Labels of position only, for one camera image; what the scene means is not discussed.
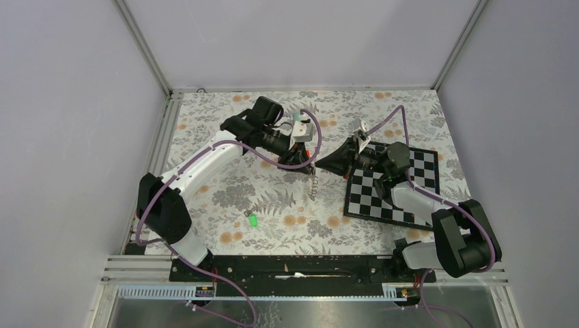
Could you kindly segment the silver carabiner keyring with chain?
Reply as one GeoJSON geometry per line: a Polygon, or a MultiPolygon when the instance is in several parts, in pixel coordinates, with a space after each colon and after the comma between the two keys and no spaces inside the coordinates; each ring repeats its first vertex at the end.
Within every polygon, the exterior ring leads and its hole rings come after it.
{"type": "Polygon", "coordinates": [[[315,201],[317,194],[318,194],[318,184],[319,178],[316,172],[313,172],[311,175],[311,184],[309,186],[308,197],[311,201],[315,201]]]}

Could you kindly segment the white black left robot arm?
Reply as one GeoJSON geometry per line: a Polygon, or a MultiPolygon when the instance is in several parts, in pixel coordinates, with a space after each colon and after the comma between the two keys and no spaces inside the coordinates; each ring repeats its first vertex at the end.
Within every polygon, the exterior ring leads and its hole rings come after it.
{"type": "Polygon", "coordinates": [[[186,263],[186,272],[197,281],[208,278],[212,263],[203,241],[193,232],[187,199],[232,161],[252,152],[264,161],[290,172],[312,174],[312,162],[322,142],[317,141],[313,154],[305,144],[321,138],[320,123],[307,109],[299,111],[289,135],[277,130],[283,107],[260,96],[252,108],[227,118],[219,130],[194,155],[173,169],[155,176],[147,173],[139,181],[136,217],[139,222],[135,241],[140,246],[141,230],[147,226],[158,241],[186,263]]]}

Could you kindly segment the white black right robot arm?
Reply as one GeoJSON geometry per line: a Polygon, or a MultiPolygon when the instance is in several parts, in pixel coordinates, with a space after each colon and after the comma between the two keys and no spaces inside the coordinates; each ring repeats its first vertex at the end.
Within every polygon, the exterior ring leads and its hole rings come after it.
{"type": "Polygon", "coordinates": [[[315,164],[344,178],[358,169],[368,173],[370,189],[382,201],[432,225],[432,242],[396,242],[391,270],[398,280],[407,282],[422,269],[461,277],[489,271],[501,261],[502,250],[482,205],[473,199],[454,202],[419,186],[410,177],[411,151],[406,144],[374,150],[350,137],[315,164]]]}

